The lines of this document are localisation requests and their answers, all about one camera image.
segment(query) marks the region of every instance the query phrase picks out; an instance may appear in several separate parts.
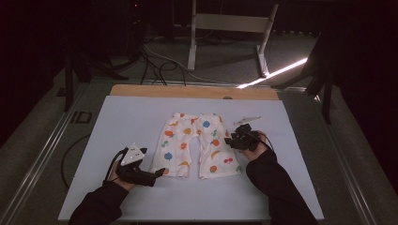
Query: metal frame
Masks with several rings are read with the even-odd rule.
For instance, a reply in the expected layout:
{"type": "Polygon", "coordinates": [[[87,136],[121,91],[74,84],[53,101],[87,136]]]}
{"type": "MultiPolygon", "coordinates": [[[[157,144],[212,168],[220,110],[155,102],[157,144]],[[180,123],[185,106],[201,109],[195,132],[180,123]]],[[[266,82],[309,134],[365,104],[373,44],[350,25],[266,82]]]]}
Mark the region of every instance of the metal frame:
{"type": "Polygon", "coordinates": [[[195,70],[196,29],[242,31],[242,32],[254,32],[254,33],[264,34],[261,45],[257,46],[257,57],[261,68],[262,76],[267,76],[268,67],[267,67],[266,58],[264,57],[264,49],[266,48],[269,34],[271,32],[271,28],[277,10],[278,10],[278,4],[274,4],[272,6],[272,10],[268,18],[205,14],[205,13],[196,12],[196,0],[192,0],[191,46],[188,58],[188,70],[190,71],[195,70]]]}

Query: person's right hand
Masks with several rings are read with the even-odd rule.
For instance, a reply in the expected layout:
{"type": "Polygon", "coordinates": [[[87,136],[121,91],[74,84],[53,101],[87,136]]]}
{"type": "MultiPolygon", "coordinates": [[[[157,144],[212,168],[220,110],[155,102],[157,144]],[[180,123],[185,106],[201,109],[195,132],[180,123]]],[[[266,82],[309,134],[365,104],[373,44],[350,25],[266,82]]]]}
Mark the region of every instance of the person's right hand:
{"type": "MultiPolygon", "coordinates": [[[[266,134],[259,130],[257,130],[257,132],[260,136],[261,141],[263,141],[265,143],[267,140],[266,134]]],[[[250,151],[249,149],[246,149],[246,150],[241,151],[241,153],[243,155],[245,155],[245,157],[249,161],[252,161],[252,160],[257,159],[261,154],[263,154],[267,150],[268,150],[268,148],[263,143],[259,143],[253,152],[250,151]]]]}

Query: black sleeve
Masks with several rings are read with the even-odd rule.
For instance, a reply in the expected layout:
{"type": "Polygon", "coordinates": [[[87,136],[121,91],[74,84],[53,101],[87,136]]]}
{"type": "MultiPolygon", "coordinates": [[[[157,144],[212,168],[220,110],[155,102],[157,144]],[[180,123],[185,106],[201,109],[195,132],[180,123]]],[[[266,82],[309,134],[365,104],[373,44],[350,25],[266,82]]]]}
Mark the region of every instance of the black sleeve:
{"type": "Polygon", "coordinates": [[[318,224],[273,151],[267,150],[249,162],[246,174],[268,196],[272,225],[318,224]]]}
{"type": "Polygon", "coordinates": [[[129,194],[114,182],[85,195],[82,203],[75,209],[69,225],[107,225],[122,216],[120,204],[129,194]]]}

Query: metal rail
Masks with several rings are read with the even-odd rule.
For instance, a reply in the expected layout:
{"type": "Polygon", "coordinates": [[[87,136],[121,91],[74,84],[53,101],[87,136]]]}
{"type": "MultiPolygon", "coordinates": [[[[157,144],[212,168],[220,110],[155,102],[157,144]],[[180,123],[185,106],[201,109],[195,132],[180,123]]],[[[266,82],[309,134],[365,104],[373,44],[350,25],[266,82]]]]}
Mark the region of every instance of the metal rail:
{"type": "Polygon", "coordinates": [[[6,211],[1,216],[0,224],[13,224],[17,219],[17,216],[20,214],[24,204],[26,203],[26,200],[29,198],[30,193],[35,187],[36,182],[40,178],[41,173],[43,172],[44,168],[47,165],[47,162],[53,154],[55,147],[58,145],[58,142],[61,139],[65,129],[67,128],[70,118],[72,117],[72,112],[74,112],[74,109],[76,108],[80,97],[83,95],[87,87],[88,84],[85,83],[81,83],[79,85],[75,93],[76,100],[71,105],[69,111],[64,112],[57,122],[52,134],[50,135],[47,142],[44,144],[35,162],[30,167],[29,171],[26,173],[25,177],[20,183],[12,200],[8,204],[6,211]]]}

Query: hand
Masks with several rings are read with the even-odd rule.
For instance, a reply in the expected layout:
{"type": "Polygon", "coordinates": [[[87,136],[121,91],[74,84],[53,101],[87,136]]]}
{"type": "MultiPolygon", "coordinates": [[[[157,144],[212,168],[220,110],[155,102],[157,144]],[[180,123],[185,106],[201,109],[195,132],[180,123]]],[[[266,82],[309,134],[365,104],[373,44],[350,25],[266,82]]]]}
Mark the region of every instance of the hand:
{"type": "MultiPolygon", "coordinates": [[[[263,141],[265,143],[267,140],[266,134],[263,133],[262,131],[258,131],[258,130],[257,130],[257,132],[259,133],[261,141],[263,141]]],[[[253,160],[257,159],[261,154],[263,154],[267,150],[268,150],[268,148],[263,143],[259,143],[253,152],[250,151],[249,149],[246,149],[246,150],[241,151],[241,153],[243,155],[245,155],[245,157],[249,161],[253,161],[253,160]]]]}
{"type": "Polygon", "coordinates": [[[120,178],[116,174],[116,169],[117,169],[118,163],[119,163],[119,161],[116,161],[114,163],[114,166],[112,167],[111,175],[109,176],[108,181],[113,181],[114,183],[116,183],[116,184],[120,185],[122,188],[124,188],[126,191],[131,191],[135,185],[120,180],[120,178]]]}

